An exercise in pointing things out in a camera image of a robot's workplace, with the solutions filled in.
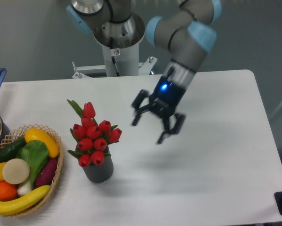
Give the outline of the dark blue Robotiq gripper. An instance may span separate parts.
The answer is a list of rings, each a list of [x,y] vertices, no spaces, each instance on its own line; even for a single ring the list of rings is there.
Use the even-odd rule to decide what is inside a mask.
[[[164,126],[164,130],[157,140],[158,145],[162,144],[164,139],[179,134],[186,119],[186,115],[175,113],[175,110],[185,92],[185,88],[167,80],[165,76],[161,76],[151,95],[149,95],[147,90],[142,89],[131,104],[135,109],[135,118],[131,125],[136,126],[142,114],[151,111],[162,118]],[[148,99],[148,104],[141,106],[145,99]],[[176,121],[171,128],[170,116],[173,114]]]

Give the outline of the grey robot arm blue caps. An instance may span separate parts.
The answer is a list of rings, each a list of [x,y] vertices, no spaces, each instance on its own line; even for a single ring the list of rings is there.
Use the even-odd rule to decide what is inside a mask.
[[[219,0],[181,0],[178,4],[174,16],[156,16],[147,24],[132,12],[129,0],[73,0],[66,8],[76,28],[92,33],[101,45],[109,77],[139,74],[143,38],[172,55],[153,92],[141,90],[132,103],[133,126],[145,112],[162,120],[164,130],[158,144],[181,130],[185,115],[176,108],[215,44],[217,34],[210,24],[222,12]]]

